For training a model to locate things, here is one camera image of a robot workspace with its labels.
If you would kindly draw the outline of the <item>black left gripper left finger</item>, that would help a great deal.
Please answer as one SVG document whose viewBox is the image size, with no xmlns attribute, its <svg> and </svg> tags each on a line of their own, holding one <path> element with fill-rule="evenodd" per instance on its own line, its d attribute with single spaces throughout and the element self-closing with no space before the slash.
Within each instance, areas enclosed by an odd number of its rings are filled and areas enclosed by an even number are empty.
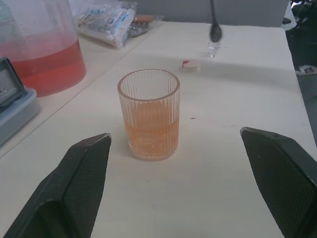
<svg viewBox="0 0 317 238">
<path fill-rule="evenodd" d="M 111 134 L 72 145 L 37 186 L 6 238 L 89 238 L 102 200 Z"/>
</svg>

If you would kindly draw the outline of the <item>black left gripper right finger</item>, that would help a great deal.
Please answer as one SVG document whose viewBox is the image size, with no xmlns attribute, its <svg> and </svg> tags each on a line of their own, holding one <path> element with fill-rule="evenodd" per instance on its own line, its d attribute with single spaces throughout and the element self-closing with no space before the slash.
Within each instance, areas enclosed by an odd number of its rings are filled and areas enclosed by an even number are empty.
<svg viewBox="0 0 317 238">
<path fill-rule="evenodd" d="M 258 189 L 286 238 L 317 236 L 317 163 L 292 138 L 240 130 Z"/>
</svg>

